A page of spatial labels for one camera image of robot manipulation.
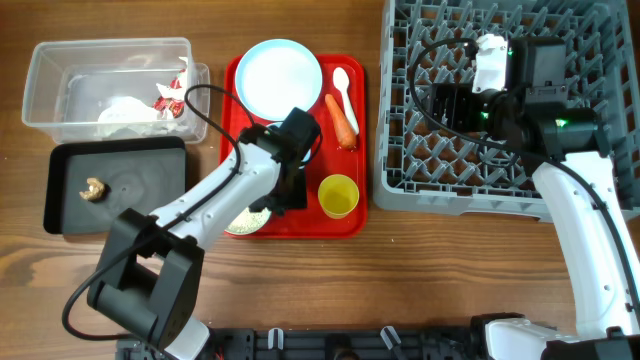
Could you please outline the pale green rice bowl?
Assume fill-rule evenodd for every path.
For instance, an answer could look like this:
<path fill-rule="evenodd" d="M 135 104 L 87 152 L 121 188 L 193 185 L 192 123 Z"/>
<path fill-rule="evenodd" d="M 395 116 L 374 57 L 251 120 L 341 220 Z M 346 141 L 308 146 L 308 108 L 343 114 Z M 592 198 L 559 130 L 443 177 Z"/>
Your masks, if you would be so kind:
<path fill-rule="evenodd" d="M 245 208 L 225 229 L 231 235 L 244 236 L 257 232 L 270 220 L 272 212 L 264 208 L 259 212 L 252 212 Z"/>

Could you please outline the white plastic spoon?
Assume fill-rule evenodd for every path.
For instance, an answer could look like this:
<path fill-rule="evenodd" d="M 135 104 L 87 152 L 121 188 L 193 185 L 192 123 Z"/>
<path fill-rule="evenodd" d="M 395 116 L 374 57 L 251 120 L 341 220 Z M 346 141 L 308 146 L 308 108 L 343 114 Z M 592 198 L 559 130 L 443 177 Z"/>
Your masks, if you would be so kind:
<path fill-rule="evenodd" d="M 342 67 L 337 67 L 334 69 L 333 75 L 332 75 L 332 82 L 333 82 L 333 86 L 341 94 L 344 114 L 354 134 L 358 135 L 360 132 L 359 125 L 358 125 L 357 118 L 355 116 L 355 113 L 348 95 L 350 80 L 346 71 Z"/>

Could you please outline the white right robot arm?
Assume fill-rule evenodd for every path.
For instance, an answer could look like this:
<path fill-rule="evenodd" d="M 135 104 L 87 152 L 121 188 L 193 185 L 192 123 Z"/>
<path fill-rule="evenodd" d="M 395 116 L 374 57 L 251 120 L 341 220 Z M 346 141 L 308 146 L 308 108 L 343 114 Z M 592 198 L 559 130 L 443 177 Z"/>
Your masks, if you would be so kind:
<path fill-rule="evenodd" d="M 435 127 L 522 161 L 544 200 L 570 275 L 576 332 L 518 314 L 472 321 L 483 359 L 635 359 L 639 260 L 618 202 L 605 125 L 568 104 L 566 47 L 555 37 L 488 34 L 463 46 L 469 85 L 437 84 L 415 108 Z"/>

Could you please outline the light blue bowl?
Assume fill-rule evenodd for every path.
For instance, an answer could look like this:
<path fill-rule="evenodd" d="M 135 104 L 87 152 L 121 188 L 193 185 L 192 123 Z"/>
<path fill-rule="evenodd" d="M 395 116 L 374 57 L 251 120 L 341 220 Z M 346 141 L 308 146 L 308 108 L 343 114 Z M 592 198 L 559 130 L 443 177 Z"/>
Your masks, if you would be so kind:
<path fill-rule="evenodd" d="M 283 124 L 283 122 L 272 122 L 272 123 L 268 124 L 266 127 L 268 129 L 274 130 L 274 129 L 279 129 L 282 124 Z M 303 159 L 301 161 L 301 164 L 299 166 L 300 169 L 303 169 L 306 166 L 307 162 L 311 158 L 311 155 L 312 155 L 312 151 L 308 150 L 306 155 L 303 157 Z"/>

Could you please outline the black plastic tray bin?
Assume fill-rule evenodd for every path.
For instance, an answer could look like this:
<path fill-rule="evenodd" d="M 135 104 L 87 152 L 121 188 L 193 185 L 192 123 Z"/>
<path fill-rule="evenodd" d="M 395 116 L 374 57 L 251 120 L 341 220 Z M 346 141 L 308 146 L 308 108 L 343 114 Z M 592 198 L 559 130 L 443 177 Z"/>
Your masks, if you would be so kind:
<path fill-rule="evenodd" d="M 90 177 L 106 185 L 100 201 L 79 195 Z M 54 235 L 106 232 L 124 210 L 148 214 L 186 189 L 187 151 L 179 137 L 59 145 L 49 160 L 43 228 Z"/>

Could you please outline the yellow plastic cup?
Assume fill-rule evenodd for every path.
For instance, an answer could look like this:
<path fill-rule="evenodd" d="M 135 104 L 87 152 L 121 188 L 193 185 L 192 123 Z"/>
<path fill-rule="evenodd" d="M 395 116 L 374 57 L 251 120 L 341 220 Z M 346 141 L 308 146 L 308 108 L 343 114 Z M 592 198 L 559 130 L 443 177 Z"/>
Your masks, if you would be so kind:
<path fill-rule="evenodd" d="M 354 180 L 343 174 L 326 177 L 319 185 L 318 200 L 324 213 L 332 219 L 342 219 L 358 205 L 359 188 Z"/>

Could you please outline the red candy wrapper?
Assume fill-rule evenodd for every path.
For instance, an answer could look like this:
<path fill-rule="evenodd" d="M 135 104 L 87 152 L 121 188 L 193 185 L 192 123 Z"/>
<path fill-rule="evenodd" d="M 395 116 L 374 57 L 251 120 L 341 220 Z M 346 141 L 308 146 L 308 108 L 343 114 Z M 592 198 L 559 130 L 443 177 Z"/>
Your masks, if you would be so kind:
<path fill-rule="evenodd" d="M 153 108 L 166 118 L 179 118 L 185 107 L 184 96 L 188 85 L 188 72 L 182 69 L 169 85 L 156 84 L 160 95 L 154 102 Z"/>

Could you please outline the red serving tray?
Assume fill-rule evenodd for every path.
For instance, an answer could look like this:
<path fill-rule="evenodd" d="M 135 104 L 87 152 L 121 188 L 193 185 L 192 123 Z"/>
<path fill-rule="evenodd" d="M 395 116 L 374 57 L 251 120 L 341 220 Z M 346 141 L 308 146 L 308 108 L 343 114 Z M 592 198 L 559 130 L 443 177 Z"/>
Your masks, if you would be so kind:
<path fill-rule="evenodd" d="M 340 92 L 333 86 L 333 71 L 341 67 L 349 76 L 348 94 L 360 128 L 358 144 L 353 151 L 339 147 L 329 110 L 325 106 L 324 98 L 320 97 L 309 110 L 321 126 L 323 142 L 317 157 L 305 168 L 307 207 L 288 211 L 283 216 L 272 216 L 266 225 L 253 234 L 256 238 L 345 239 L 355 236 L 367 222 L 366 74 L 362 65 L 349 55 L 322 54 L 316 59 L 323 73 L 323 95 L 329 93 L 340 101 Z M 333 174 L 350 177 L 359 189 L 358 204 L 342 219 L 328 217 L 318 200 L 317 190 L 320 183 Z"/>

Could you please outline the orange carrot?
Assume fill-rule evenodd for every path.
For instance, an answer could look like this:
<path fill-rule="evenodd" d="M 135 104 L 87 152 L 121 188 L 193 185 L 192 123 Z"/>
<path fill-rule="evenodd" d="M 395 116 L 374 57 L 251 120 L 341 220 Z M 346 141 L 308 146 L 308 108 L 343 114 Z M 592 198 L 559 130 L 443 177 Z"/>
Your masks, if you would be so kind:
<path fill-rule="evenodd" d="M 354 149 L 357 144 L 356 134 L 351 128 L 349 121 L 342 112 L 337 101 L 331 94 L 326 94 L 324 100 L 333 122 L 336 139 L 339 146 L 342 149 Z"/>

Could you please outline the large light blue plate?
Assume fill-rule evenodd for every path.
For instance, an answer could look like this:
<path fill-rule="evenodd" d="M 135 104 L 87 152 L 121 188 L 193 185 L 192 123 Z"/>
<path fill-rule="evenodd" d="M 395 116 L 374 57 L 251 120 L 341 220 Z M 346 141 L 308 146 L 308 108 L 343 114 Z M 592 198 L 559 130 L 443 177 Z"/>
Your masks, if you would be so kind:
<path fill-rule="evenodd" d="M 240 59 L 234 85 L 242 104 L 267 121 L 283 121 L 293 108 L 310 110 L 323 87 L 314 54 L 289 39 L 270 39 L 250 48 Z"/>

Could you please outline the brown food scrap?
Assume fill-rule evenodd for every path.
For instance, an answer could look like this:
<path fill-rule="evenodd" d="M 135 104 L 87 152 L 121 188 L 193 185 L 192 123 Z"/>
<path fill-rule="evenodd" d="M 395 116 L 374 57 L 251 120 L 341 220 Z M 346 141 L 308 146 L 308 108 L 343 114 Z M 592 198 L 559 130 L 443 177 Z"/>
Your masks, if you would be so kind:
<path fill-rule="evenodd" d="M 106 193 L 106 185 L 94 177 L 87 178 L 86 183 L 87 189 L 79 192 L 80 197 L 89 202 L 100 201 Z"/>

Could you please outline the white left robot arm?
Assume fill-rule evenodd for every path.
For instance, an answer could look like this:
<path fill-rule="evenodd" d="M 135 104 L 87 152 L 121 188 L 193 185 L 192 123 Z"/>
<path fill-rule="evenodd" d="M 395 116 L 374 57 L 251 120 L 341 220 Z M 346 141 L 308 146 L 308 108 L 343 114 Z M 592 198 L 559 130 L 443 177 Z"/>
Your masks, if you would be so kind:
<path fill-rule="evenodd" d="M 91 274 L 69 297 L 61 322 L 85 341 L 95 335 L 70 322 L 81 295 L 139 340 L 171 359 L 212 359 L 212 331 L 193 315 L 205 252 L 246 209 L 282 216 L 307 206 L 304 167 L 323 136 L 314 117 L 293 108 L 277 128 L 252 122 L 229 140 L 232 153 L 171 203 L 143 215 L 123 211 L 112 223 Z"/>

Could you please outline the grey dishwasher rack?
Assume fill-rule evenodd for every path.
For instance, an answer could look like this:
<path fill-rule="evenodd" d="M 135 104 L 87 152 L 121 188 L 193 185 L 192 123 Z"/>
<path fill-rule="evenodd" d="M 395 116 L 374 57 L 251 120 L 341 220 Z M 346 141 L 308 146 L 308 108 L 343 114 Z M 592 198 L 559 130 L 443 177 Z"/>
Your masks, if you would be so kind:
<path fill-rule="evenodd" d="M 554 37 L 563 90 L 592 109 L 611 145 L 626 219 L 639 214 L 639 20 L 634 1 L 389 1 L 382 15 L 374 199 L 384 209 L 549 219 L 521 159 L 504 152 L 490 114 L 508 98 L 474 81 L 474 42 Z"/>

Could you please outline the clear plastic waste bin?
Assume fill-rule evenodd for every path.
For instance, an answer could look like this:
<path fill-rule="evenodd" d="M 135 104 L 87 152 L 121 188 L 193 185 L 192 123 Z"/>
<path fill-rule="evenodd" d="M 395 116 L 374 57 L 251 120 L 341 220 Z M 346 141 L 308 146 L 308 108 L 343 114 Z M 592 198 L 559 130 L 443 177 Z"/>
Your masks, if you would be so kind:
<path fill-rule="evenodd" d="M 153 107 L 182 70 L 187 88 L 209 82 L 209 69 L 192 56 L 184 37 L 43 42 L 33 52 L 22 104 L 22 121 L 58 143 L 178 136 L 199 143 L 206 136 L 200 115 L 209 110 L 208 94 L 193 94 L 181 117 L 162 119 L 149 135 L 120 131 L 96 135 L 100 113 L 117 98 L 134 97 Z"/>

